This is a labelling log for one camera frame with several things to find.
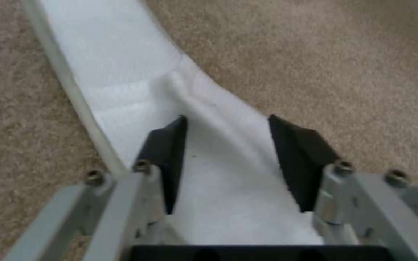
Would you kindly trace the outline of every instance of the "bolt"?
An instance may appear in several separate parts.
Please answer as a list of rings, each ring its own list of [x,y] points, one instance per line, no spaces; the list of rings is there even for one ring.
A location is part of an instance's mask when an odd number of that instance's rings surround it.
[[[92,170],[86,173],[85,184],[98,187],[104,183],[104,175],[101,170]]]
[[[395,188],[407,188],[411,184],[411,178],[401,170],[390,169],[385,174],[385,181]]]
[[[354,167],[351,163],[345,162],[344,160],[337,160],[333,167],[335,174],[340,176],[350,175],[354,172]]]
[[[137,162],[135,162],[135,165],[133,165],[134,172],[143,172],[145,174],[149,174],[150,168],[151,168],[151,162],[145,159],[140,159]]]

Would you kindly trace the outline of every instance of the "beige carpet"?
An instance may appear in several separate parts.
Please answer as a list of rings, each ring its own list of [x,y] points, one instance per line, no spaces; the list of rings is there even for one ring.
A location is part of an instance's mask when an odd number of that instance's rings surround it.
[[[363,170],[396,166],[418,182],[417,0],[148,3],[222,87],[318,129]],[[19,2],[0,0],[0,258],[61,185],[94,167]]]

